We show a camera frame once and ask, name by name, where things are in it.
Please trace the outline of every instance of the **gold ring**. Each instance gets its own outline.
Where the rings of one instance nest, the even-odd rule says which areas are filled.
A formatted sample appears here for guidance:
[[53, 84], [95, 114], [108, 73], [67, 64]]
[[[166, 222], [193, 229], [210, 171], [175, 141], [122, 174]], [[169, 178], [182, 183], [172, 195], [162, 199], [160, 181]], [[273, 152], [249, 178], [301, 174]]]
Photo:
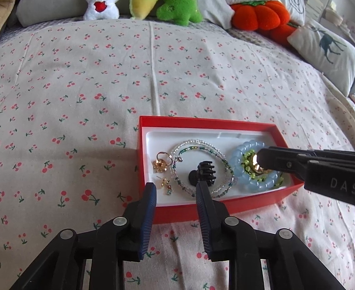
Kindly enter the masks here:
[[168, 166], [170, 166], [170, 165], [172, 165], [172, 163], [174, 162], [174, 159], [172, 158], [172, 156], [169, 154], [169, 153], [166, 153], [166, 152], [159, 152], [157, 155], [156, 155], [156, 159], [158, 160], [158, 161], [161, 161], [162, 159], [159, 159], [159, 155], [160, 154], [165, 154], [165, 155], [167, 155], [168, 156], [168, 158], [171, 160], [171, 163], [170, 164], [166, 164], [165, 166], [166, 167], [168, 167]]

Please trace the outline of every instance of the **red heart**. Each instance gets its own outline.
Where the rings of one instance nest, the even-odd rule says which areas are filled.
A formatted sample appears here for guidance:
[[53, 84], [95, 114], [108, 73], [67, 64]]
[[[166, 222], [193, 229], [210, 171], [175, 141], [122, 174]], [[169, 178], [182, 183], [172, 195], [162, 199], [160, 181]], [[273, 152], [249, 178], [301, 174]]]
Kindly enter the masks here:
[[103, 2], [95, 2], [94, 6], [96, 7], [96, 11], [98, 13], [101, 13], [102, 11], [105, 10], [105, 8], [107, 8], [107, 5], [105, 4], [105, 1], [103, 1]]

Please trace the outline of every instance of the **cherry print fabric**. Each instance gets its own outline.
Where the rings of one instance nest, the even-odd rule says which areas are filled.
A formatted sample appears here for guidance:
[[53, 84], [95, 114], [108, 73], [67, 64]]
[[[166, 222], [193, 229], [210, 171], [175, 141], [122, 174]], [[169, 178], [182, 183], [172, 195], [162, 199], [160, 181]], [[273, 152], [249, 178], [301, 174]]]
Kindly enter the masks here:
[[[98, 230], [138, 199], [138, 116], [275, 123], [289, 147], [354, 150], [355, 112], [329, 86], [280, 48], [167, 23], [70, 22], [3, 42], [0, 289], [60, 230]], [[352, 206], [300, 189], [237, 216], [290, 228], [355, 289]], [[198, 222], [155, 225], [125, 280], [127, 289], [219, 290], [228, 269], [208, 260]]]

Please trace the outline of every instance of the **beaded bracelet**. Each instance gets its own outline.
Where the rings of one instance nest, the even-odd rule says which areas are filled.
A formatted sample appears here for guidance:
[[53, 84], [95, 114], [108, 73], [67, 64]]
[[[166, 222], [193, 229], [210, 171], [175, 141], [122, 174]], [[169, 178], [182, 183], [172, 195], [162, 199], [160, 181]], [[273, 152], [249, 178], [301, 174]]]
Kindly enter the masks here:
[[[188, 146], [188, 147], [186, 147], [184, 149], [181, 149], [182, 147], [184, 147], [186, 145], [199, 145], [199, 146]], [[215, 148], [213, 145], [211, 145], [211, 144], [209, 144], [209, 143], [207, 143], [205, 141], [201, 141], [199, 139], [189, 140], [189, 141], [185, 141], [185, 142], [183, 142], [180, 145], [175, 147], [175, 149], [172, 151], [172, 154], [171, 154], [172, 157], [173, 157], [173, 162], [172, 162], [172, 165], [170, 167], [171, 174], [172, 174], [174, 180], [176, 181], [176, 183], [178, 185], [180, 185], [180, 187], [182, 188], [183, 191], [189, 193], [192, 197], [195, 197], [195, 190], [194, 190], [195, 187], [191, 188], [191, 186], [189, 186], [189, 187], [186, 186], [180, 180], [180, 178], [178, 177], [178, 174], [176, 172], [176, 162], [182, 162], [183, 161], [182, 158], [181, 158], [181, 155], [183, 153], [185, 153], [186, 151], [195, 150], [195, 149], [202, 150], [202, 151], [210, 153], [211, 155], [214, 155], [215, 157], [219, 158], [222, 161], [222, 163], [225, 165], [225, 173], [226, 173], [225, 180], [223, 181], [223, 183], [219, 187], [217, 187], [217, 188], [213, 189], [212, 191], [210, 191], [211, 197], [213, 197], [213, 198], [222, 197], [223, 195], [225, 195], [229, 191], [229, 189], [231, 189], [231, 187], [233, 185], [234, 172], [233, 172], [231, 166], [229, 165], [229, 163], [227, 162], [227, 160], [225, 158], [225, 155], [223, 155], [221, 153], [221, 151], [218, 150], [217, 148]], [[223, 192], [221, 192], [219, 194], [219, 192], [225, 186], [227, 186], [227, 188]]]
[[244, 142], [235, 149], [230, 158], [230, 164], [237, 177], [237, 183], [251, 193], [264, 192], [279, 187], [283, 178], [281, 173], [263, 170], [256, 163], [256, 152], [264, 148], [263, 142], [251, 140]]

